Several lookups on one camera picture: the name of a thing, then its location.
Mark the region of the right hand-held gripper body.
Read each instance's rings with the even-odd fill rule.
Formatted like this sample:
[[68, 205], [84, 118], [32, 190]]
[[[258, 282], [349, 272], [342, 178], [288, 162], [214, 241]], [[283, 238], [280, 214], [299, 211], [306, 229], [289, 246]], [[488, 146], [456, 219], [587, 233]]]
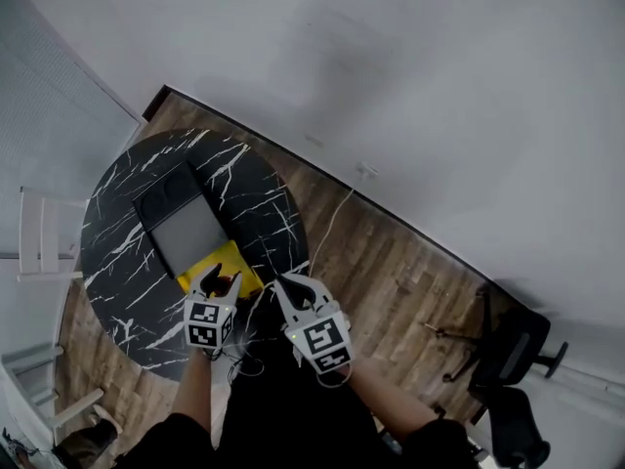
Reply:
[[337, 302], [329, 302], [318, 311], [307, 310], [307, 319], [299, 317], [284, 329], [285, 337], [306, 359], [318, 375], [350, 364], [353, 346], [345, 314]]

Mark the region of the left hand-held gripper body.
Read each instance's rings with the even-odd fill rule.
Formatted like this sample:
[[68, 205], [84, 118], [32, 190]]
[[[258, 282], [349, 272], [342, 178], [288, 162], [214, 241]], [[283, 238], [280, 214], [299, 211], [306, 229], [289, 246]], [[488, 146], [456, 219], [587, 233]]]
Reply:
[[202, 349], [221, 349], [228, 340], [236, 314], [236, 297], [188, 297], [184, 323], [187, 344]]

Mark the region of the yellow tray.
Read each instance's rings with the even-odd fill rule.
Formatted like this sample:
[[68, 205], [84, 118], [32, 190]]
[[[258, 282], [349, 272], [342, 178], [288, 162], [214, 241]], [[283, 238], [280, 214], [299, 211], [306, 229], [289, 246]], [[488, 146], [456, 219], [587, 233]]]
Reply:
[[177, 282], [186, 294], [189, 294], [191, 283], [211, 266], [221, 264], [221, 277], [233, 277], [236, 273], [242, 274], [242, 285], [239, 291], [240, 298], [249, 298], [259, 294], [264, 284], [256, 272], [248, 266], [242, 257], [234, 240], [229, 240], [217, 248], [210, 255], [191, 266], [186, 272], [177, 277]]

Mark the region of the person's left forearm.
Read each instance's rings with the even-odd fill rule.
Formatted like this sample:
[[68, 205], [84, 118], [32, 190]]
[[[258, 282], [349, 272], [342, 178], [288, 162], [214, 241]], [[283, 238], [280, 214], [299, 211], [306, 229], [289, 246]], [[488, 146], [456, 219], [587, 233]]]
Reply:
[[192, 348], [171, 412], [185, 415], [211, 434], [212, 362], [200, 348]]

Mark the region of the person's right forearm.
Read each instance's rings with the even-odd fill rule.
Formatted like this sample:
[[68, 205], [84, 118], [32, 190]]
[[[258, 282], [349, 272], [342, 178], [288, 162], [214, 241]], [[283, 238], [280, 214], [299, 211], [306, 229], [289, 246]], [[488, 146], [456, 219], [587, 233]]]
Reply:
[[398, 442], [438, 419], [429, 406], [383, 377], [367, 361], [354, 360], [338, 372]]

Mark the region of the black and grey case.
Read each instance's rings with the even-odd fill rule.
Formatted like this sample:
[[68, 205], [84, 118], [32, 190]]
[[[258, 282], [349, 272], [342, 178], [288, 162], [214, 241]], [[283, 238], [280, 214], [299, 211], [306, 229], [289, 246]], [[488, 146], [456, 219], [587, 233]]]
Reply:
[[156, 257], [172, 279], [229, 241], [199, 172], [188, 161], [149, 184], [133, 205]]

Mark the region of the person's black clothing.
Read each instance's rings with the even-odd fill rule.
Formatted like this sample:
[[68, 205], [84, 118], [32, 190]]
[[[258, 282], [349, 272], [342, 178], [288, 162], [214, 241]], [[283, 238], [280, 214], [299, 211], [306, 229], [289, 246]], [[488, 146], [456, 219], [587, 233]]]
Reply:
[[231, 385], [219, 443], [170, 413], [117, 457], [114, 469], [479, 469], [465, 427], [437, 420], [398, 442], [346, 382], [322, 387], [291, 348], [257, 342], [265, 367]]

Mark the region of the brown bag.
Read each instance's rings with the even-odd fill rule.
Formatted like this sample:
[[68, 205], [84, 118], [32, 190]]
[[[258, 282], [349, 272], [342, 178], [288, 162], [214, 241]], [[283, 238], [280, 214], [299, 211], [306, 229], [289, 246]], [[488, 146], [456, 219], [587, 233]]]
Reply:
[[53, 448], [66, 469], [90, 469], [122, 434], [121, 425], [101, 405], [93, 405], [92, 425], [71, 433]]

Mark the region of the white chair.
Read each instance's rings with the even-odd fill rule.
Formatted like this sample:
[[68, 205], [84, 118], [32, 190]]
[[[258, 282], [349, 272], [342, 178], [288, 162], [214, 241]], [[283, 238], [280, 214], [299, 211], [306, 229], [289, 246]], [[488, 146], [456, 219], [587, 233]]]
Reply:
[[59, 219], [63, 206], [86, 211], [89, 199], [64, 199], [21, 187], [18, 282], [82, 278], [80, 271], [62, 272]]

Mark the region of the black office chair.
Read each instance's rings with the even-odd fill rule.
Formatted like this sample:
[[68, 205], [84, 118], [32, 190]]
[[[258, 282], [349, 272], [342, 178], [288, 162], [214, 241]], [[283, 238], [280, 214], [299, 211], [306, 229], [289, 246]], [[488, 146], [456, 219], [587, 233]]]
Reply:
[[551, 329], [546, 317], [526, 308], [512, 308], [493, 326], [490, 287], [480, 286], [476, 299], [483, 309], [480, 336], [435, 330], [438, 338], [473, 346], [466, 362], [454, 373], [444, 374], [442, 381], [453, 383], [472, 369], [469, 393], [489, 414], [496, 463], [509, 469], [539, 469], [551, 454], [551, 445], [538, 430], [527, 394], [516, 386], [535, 364], [545, 366], [545, 377], [551, 378], [568, 344], [564, 342], [555, 355], [545, 356], [541, 350]]

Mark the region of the white furniture frame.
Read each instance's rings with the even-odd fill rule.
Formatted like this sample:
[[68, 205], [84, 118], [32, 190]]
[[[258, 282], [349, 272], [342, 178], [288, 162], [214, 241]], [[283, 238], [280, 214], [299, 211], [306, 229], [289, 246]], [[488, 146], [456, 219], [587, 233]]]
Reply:
[[43, 344], [0, 355], [0, 383], [8, 411], [26, 438], [41, 450], [53, 448], [57, 431], [104, 395], [96, 388], [56, 411], [56, 361], [63, 354], [63, 347]]

